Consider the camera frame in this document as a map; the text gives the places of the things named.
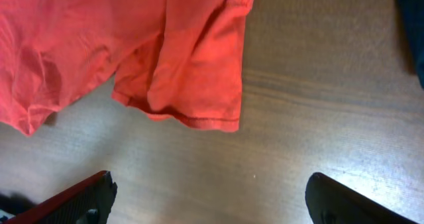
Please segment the orange t-shirt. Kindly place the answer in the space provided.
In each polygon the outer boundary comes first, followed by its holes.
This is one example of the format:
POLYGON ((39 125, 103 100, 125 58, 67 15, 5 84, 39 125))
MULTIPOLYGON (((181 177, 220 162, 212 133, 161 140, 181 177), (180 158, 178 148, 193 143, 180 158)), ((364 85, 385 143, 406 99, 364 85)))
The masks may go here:
POLYGON ((113 78, 155 121, 235 132, 254 0, 1 0, 1 122, 32 135, 113 78))

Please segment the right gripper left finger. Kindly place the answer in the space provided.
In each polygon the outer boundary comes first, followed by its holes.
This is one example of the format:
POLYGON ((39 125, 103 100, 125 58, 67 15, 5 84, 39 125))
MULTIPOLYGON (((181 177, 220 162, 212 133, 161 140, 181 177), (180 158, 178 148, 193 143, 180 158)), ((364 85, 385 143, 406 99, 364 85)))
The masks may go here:
POLYGON ((102 170, 20 214, 3 212, 4 224, 106 224, 117 195, 111 173, 102 170))

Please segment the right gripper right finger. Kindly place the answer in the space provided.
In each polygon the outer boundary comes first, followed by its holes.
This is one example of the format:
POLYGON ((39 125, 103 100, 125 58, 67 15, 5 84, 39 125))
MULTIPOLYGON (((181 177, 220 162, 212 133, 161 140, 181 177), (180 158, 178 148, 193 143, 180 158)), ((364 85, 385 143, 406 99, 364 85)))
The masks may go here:
POLYGON ((308 179, 305 203, 314 224, 417 224, 320 172, 308 179))

